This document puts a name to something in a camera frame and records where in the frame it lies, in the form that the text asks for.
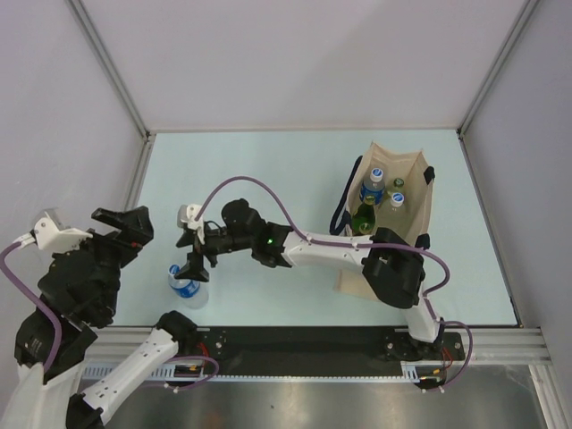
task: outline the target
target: bag handle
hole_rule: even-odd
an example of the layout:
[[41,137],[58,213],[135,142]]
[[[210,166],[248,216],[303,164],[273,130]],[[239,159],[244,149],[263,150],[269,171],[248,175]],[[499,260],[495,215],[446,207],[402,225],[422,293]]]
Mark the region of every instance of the bag handle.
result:
[[[354,168],[351,170],[351,174],[349,175],[348,182],[346,183],[346,188],[343,190],[343,194],[341,194],[340,203],[336,207],[335,212],[333,212],[332,220],[330,221],[330,235],[340,235],[346,225],[351,223],[351,215],[345,210],[343,213],[343,207],[346,204],[346,200],[348,199],[348,192],[349,186],[351,186],[351,182],[354,180],[356,176],[356,172],[358,171],[358,167],[361,164],[361,159],[363,156],[358,156],[356,162],[354,163]],[[340,224],[336,226],[336,222],[341,215]]]

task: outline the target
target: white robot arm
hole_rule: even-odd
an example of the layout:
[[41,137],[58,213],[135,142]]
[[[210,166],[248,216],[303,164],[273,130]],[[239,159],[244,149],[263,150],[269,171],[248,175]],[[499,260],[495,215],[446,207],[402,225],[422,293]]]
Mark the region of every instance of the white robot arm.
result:
[[439,320],[422,298],[423,258],[391,230],[380,228],[375,235],[362,237],[294,230],[265,221],[245,199],[224,206],[224,227],[211,228],[202,216],[197,219],[200,212],[198,205],[179,210],[177,224],[184,233],[177,247],[192,245],[193,250],[176,278],[208,282],[204,258],[215,267],[218,255],[244,249],[251,249],[252,257],[269,267],[327,265],[350,270],[364,275],[378,299],[403,310],[411,338],[426,343],[437,339]]

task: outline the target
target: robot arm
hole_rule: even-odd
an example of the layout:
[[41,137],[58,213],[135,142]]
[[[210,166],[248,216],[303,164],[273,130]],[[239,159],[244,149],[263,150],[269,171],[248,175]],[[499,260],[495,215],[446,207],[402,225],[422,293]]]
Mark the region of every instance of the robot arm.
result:
[[225,226],[212,228],[210,222],[196,219],[199,210],[196,205],[182,206],[179,210],[177,224],[184,233],[177,247],[192,245],[193,249],[176,278],[208,282],[204,259],[215,267],[219,255],[245,249],[250,249],[252,257],[262,265],[272,268],[329,265],[362,273],[378,299],[403,310],[414,340],[426,343],[438,340],[439,322],[430,314],[426,301],[420,299],[425,278],[423,258],[406,250],[360,247],[367,243],[407,245],[393,231],[380,228],[375,235],[362,237],[294,231],[289,225],[265,221],[245,199],[224,206]]
[[[166,314],[104,380],[73,394],[85,351],[97,338],[91,327],[113,321],[121,269],[153,239],[146,207],[124,213],[97,209],[92,218],[118,231],[100,235],[67,228],[54,210],[46,210],[34,229],[16,240],[20,248],[37,244],[53,252],[54,261],[38,283],[43,310],[37,308],[16,336],[21,382],[4,412],[2,429],[102,428],[150,373],[176,354],[191,354],[197,344],[197,327],[189,319]],[[56,315],[61,340],[45,311]],[[57,349],[55,356],[52,349]]]
[[66,425],[98,428],[160,365],[175,355],[189,355],[198,343],[197,326],[172,311],[161,317],[143,344],[107,377],[70,399]]

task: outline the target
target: water bottle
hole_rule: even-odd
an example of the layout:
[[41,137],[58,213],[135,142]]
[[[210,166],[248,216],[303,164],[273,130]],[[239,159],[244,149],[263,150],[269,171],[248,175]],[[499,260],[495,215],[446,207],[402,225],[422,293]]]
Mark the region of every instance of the water bottle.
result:
[[405,213],[405,196],[400,192],[394,192],[391,199],[382,204],[379,210],[379,226],[389,228],[401,238],[403,238],[407,231],[405,231],[406,213]]
[[391,195],[393,195],[395,192],[399,192],[402,194],[404,186],[405,186],[405,181],[400,177],[398,177],[393,181],[392,185],[385,188],[384,198],[390,199]]
[[374,168],[369,176],[364,178],[359,190],[359,199],[362,202],[367,200],[373,202],[373,206],[378,206],[382,202],[385,181],[383,180],[383,170]]
[[169,286],[183,299],[187,307],[195,309],[204,307],[208,301],[208,288],[195,280],[175,279],[175,274],[180,270],[178,265],[169,267]]

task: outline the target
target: blue bottle label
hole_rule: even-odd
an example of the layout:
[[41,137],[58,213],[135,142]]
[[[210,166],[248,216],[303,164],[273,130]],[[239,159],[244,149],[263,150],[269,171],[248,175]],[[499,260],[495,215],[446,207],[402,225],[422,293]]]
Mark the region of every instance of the blue bottle label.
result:
[[359,199],[363,202],[371,202],[374,201],[374,205],[377,206],[382,202],[383,198],[383,189],[368,189],[366,188],[365,183],[361,184],[361,189],[359,190]]
[[177,295],[181,298],[193,298],[197,295],[198,290],[200,289],[200,282],[195,282],[194,280],[189,281],[189,284],[182,287],[182,288],[174,288],[171,286],[171,289],[175,291]]

